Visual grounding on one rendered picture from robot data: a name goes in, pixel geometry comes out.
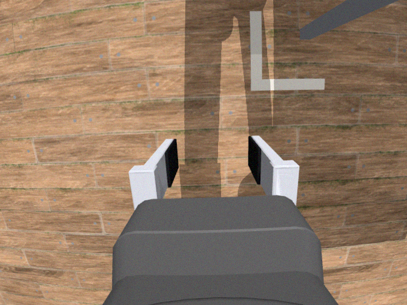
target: white bracket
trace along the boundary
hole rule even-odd
[[[144,165],[135,165],[129,170],[133,206],[148,199],[162,199],[168,188],[165,152],[173,139],[166,139]]]
[[[251,91],[324,90],[325,79],[263,79],[262,12],[250,12]]]
[[[260,184],[266,195],[280,195],[297,205],[300,166],[284,161],[260,136],[252,136],[261,150]]]

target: dark gray rod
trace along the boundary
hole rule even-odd
[[[300,30],[300,39],[312,39],[398,0],[346,0]]]

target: wooden floor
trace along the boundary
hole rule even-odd
[[[261,195],[249,135],[300,165],[338,304],[407,303],[407,0],[308,41],[342,0],[267,1],[263,78],[325,78],[272,93],[250,91],[257,2],[207,2],[0,2],[0,304],[102,304],[128,171],[177,139],[165,198]]]

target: brown wooden surface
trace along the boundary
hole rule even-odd
[[[217,53],[185,54],[185,1],[0,1],[0,304],[102,304],[133,213],[128,171],[165,139],[177,139],[188,177],[181,185],[178,172],[165,198],[264,195],[247,164],[249,135],[300,165],[297,207],[321,241],[337,302],[405,304],[407,1],[299,39],[341,2],[274,0],[263,10],[263,78],[325,78],[323,91],[246,97],[250,62],[233,19],[219,143],[201,151],[212,144],[208,123],[218,124],[202,113],[184,131],[184,92],[208,96],[208,107],[216,100],[203,78],[185,88],[185,58]],[[184,167],[186,149],[200,155],[193,166]]]

